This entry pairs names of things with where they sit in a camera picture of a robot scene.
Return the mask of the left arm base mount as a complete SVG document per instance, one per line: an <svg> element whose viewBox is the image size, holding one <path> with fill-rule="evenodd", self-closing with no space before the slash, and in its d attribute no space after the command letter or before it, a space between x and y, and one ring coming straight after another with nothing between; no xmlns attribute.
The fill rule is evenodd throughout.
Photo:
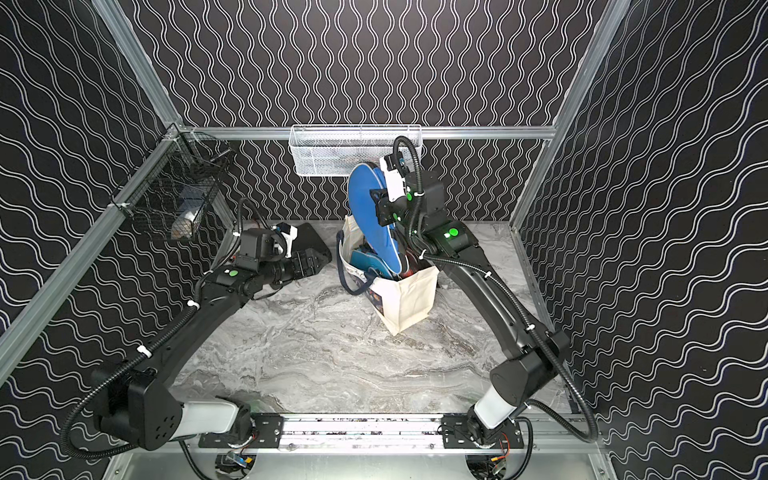
<svg viewBox="0 0 768 480"><path fill-rule="evenodd" d="M284 417L275 413L252 413L249 420L235 422L226 433L208 433L200 437L199 448L260 449L277 448L284 426Z"/></svg>

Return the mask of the royal blue paddle case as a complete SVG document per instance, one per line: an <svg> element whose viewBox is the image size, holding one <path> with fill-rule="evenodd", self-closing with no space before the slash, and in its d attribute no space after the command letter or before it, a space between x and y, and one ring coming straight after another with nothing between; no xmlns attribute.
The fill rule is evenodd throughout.
<svg viewBox="0 0 768 480"><path fill-rule="evenodd" d="M348 177L348 204L354 220L391 276L403 271L400 247L394 238L394 217L388 211L384 225L379 222L378 201L388 201L386 180L379 167L369 163L356 165Z"/></svg>

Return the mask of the teal paddle case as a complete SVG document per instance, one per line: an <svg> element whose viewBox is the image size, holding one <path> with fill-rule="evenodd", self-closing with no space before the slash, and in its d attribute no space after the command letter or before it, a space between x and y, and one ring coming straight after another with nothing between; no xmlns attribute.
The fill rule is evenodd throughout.
<svg viewBox="0 0 768 480"><path fill-rule="evenodd" d="M397 277L384 261L372 251L353 250L350 255L349 264L364 273L372 273L388 280L394 280Z"/></svg>

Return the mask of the cream canvas tote bag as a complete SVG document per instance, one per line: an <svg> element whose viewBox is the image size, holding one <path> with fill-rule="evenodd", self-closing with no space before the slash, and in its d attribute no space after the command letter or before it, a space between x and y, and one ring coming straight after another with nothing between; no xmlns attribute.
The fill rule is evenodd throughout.
<svg viewBox="0 0 768 480"><path fill-rule="evenodd" d="M372 268L352 264L354 247L364 236L352 216L344 219L337 232L337 264L340 282L351 295L366 297L376 315L393 336L426 319L432 310L438 269L429 266L404 279L387 279Z"/></svg>

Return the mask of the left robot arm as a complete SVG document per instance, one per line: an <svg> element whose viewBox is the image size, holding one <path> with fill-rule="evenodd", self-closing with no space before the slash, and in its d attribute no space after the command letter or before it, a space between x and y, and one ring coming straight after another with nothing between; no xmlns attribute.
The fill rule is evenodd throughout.
<svg viewBox="0 0 768 480"><path fill-rule="evenodd" d="M257 293L312 277L331 260L331 250L309 223L243 231L237 253L204 275L169 325L139 345L134 357L92 372L90 390L63 423L62 452L97 460L206 434L247 443L253 426L245 403L181 400L169 388L199 347Z"/></svg>

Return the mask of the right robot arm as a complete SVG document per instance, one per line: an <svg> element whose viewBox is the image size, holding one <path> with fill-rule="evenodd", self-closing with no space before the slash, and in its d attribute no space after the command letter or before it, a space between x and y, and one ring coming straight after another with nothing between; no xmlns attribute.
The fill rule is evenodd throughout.
<svg viewBox="0 0 768 480"><path fill-rule="evenodd" d="M445 273L480 313L505 356L490 373L490 387L467 413L469 439L488 445L504 423L535 407L579 440L595 442L595 415L564 366L568 336L549 329L522 304L492 266L477 236L449 216L442 182L427 172L408 169L372 167L371 175L368 185L350 194L369 202L370 212L360 215L358 222L371 224L373 238L385 243L381 256L398 261L395 271L403 270L402 263L413 255ZM573 395L586 430L536 400L536 393L555 377Z"/></svg>

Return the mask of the red paddle case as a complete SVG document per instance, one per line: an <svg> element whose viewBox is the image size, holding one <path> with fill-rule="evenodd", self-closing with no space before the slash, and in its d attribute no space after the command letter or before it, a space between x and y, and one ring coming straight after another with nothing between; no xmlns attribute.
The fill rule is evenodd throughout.
<svg viewBox="0 0 768 480"><path fill-rule="evenodd" d="M411 251L406 251L401 256L402 271L400 276L407 278L418 273L422 268L422 261L419 260Z"/></svg>

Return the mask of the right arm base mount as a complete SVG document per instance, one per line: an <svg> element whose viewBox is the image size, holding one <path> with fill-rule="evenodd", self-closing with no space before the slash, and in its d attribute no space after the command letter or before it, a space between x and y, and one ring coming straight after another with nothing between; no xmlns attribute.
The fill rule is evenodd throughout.
<svg viewBox="0 0 768 480"><path fill-rule="evenodd" d="M479 419L467 414L446 414L437 433L446 449L522 449L521 428L507 419L494 428L485 427Z"/></svg>

